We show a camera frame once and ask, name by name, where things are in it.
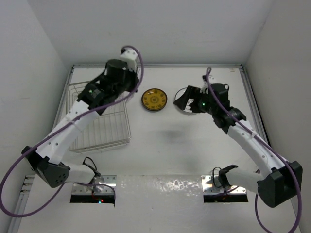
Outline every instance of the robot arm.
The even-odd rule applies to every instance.
[[[103,73],[86,85],[70,111],[49,135],[68,123],[72,124],[26,157],[32,169],[50,187],[58,187],[66,182],[88,184],[94,177],[100,176],[90,166],[69,164],[62,162],[62,159],[77,136],[105,109],[91,112],[77,121],[73,120],[91,109],[114,102],[124,91],[131,92],[138,83],[137,58],[136,52],[128,49],[121,51],[119,59],[109,60]],[[29,149],[30,147],[26,147],[22,153]]]
[[[208,92],[208,89],[202,92],[198,87],[188,86],[185,93],[175,100],[174,104],[179,109],[184,110],[188,100],[193,100],[190,104],[190,110],[194,113],[209,113],[212,115],[217,127],[221,128],[225,134],[235,140],[260,169],[260,174],[256,174],[244,171],[238,168],[237,165],[230,165],[219,171],[217,181],[223,188],[238,185],[253,191],[259,194],[261,199],[270,207],[276,207],[294,197],[297,193],[289,170],[279,158],[254,138],[257,133],[246,120],[246,116],[239,109],[230,106],[230,100],[228,99],[229,86],[227,84],[215,83],[211,87],[224,108],[240,123],[250,129],[253,132],[252,135],[241,125],[236,124],[219,107],[214,97]],[[301,187],[301,165],[297,161],[288,162],[288,164],[294,171]]]

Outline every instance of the yellow plate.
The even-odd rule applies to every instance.
[[[150,111],[159,111],[165,107],[167,95],[160,89],[149,89],[142,95],[141,102],[146,109]]]

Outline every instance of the metal bracket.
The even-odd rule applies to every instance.
[[[229,189],[236,189],[228,194],[223,194],[229,189],[215,187],[212,175],[201,176],[201,181],[204,202],[248,202],[246,189],[243,187],[231,186]]]
[[[109,176],[102,176],[102,177],[105,180],[106,185],[116,188],[117,176],[109,175]],[[74,183],[72,186],[71,195],[81,195],[81,196],[90,195],[91,196],[92,191],[87,186],[82,186],[82,185]],[[103,187],[101,193],[94,193],[94,196],[103,196],[103,195],[113,195],[113,191],[108,187]]]

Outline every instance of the white enclosure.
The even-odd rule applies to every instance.
[[[273,0],[28,0],[66,65],[125,44],[147,63],[245,63]]]

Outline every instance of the wire rack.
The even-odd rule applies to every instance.
[[[79,93],[88,82],[68,85],[66,111],[71,109]],[[107,108],[101,116],[89,124],[70,146],[69,150],[78,153],[101,150],[127,144],[131,139],[130,125],[125,102]]]

